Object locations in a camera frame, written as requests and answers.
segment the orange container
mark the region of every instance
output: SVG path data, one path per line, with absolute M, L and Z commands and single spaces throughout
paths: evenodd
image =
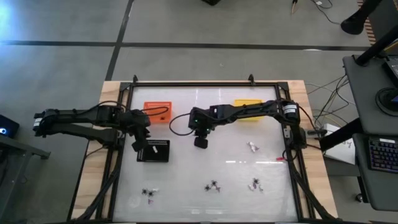
M 169 123 L 172 117 L 172 102 L 144 102 L 144 112 L 145 114 L 148 114 L 149 120 L 152 124 Z

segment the wooden board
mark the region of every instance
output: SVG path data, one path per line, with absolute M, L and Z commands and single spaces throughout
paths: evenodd
M 226 81 L 209 81 L 209 82 L 226 82 Z M 297 102 L 312 117 L 311 107 L 308 101 L 308 95 L 305 89 L 304 81 L 272 80 L 272 81 L 256 81 L 256 82 L 288 82 L 291 99 Z M 115 82 L 115 81 L 104 82 L 99 101 L 100 102 L 105 100 L 116 101 L 119 94 L 120 83 L 121 82 Z M 309 119 L 303 113 L 301 115 L 300 125 L 304 129 L 312 129 L 312 125 Z M 309 144 L 319 146 L 318 141 L 314 139 L 308 139 L 307 141 Z M 100 147 L 101 146 L 96 141 L 91 141 L 89 142 L 87 153 L 90 153 L 91 151 L 94 151 L 95 149 L 98 149 Z M 326 210 L 334 217 L 337 217 L 335 201 L 333 199 L 333 195 L 331 192 L 329 178 L 326 173 L 326 167 L 323 161 L 322 152 L 319 149 L 308 147 L 303 150 L 303 157 L 304 157 L 305 168 L 307 171 L 307 176 L 311 191 L 315 194 L 319 202 L 326 208 Z M 96 194 L 100 190 L 105 160 L 106 160 L 106 149 L 100 150 L 92 154 L 90 157 L 88 157 L 85 160 L 80 183 L 78 186 L 78 192 L 76 195 L 75 204 L 73 205 L 72 218 L 79 217 L 85 211 L 86 207 L 90 205 L 90 203 L 93 201 Z M 105 205 L 103 210 L 104 217 L 108 213 L 109 194 L 110 190 L 108 191 L 105 200 Z M 302 202 L 304 217 L 308 217 L 308 210 L 305 202 L 305 196 L 301 190 L 300 190 L 300 199 Z

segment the keyboard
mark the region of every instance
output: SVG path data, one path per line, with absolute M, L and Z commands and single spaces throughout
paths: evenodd
M 398 173 L 398 144 L 388 139 L 370 139 L 370 168 Z

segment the gray floor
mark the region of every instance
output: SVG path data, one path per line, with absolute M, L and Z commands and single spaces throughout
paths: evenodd
M 357 9 L 356 0 L 332 2 L 334 8 L 326 12 L 334 21 Z M 369 45 L 366 35 L 350 36 L 328 23 L 309 0 L 300 1 L 293 16 L 290 4 L 222 0 L 210 7 L 199 0 L 136 0 L 124 41 Z M 1 1 L 0 40 L 115 42 L 126 5 L 127 0 Z M 32 159 L 11 218 L 28 218 L 34 224 L 66 219 L 87 141 L 60 134 L 35 138 L 32 117 L 46 108 L 87 108 L 98 102 L 112 52 L 112 47 L 0 45 L 0 114 L 21 124 L 18 140 L 52 152 L 47 161 Z M 341 59 L 351 54 L 360 52 L 123 47 L 113 80 L 132 80 L 133 75 L 141 80 L 239 80 L 252 73 L 258 80 L 298 79 L 322 85 L 344 75 Z M 308 91 L 314 88 L 307 85 Z M 340 93 L 353 100 L 348 85 Z M 318 90 L 309 95 L 312 108 L 320 109 L 329 94 Z M 341 105 L 337 99 L 331 110 Z M 337 115 L 347 121 L 357 117 L 352 105 Z M 396 213 L 354 202 L 355 179 L 330 180 L 340 218 L 397 220 Z
M 327 13 L 335 22 L 358 8 L 356 0 L 333 3 Z M 124 41 L 369 46 L 365 33 L 346 34 L 309 0 L 299 1 L 292 16 L 291 4 L 291 0 L 227 0 L 211 7 L 197 0 L 137 0 Z

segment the yellow container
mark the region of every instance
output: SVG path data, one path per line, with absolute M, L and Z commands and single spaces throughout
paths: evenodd
M 252 104 L 257 104 L 257 103 L 262 103 L 262 100 L 260 100 L 260 99 L 237 99 L 234 102 L 234 106 L 252 105 Z M 239 119 L 238 121 L 259 121 L 263 117 L 264 116 L 259 116 L 259 117 L 255 117 L 255 118 L 243 118 L 243 119 Z

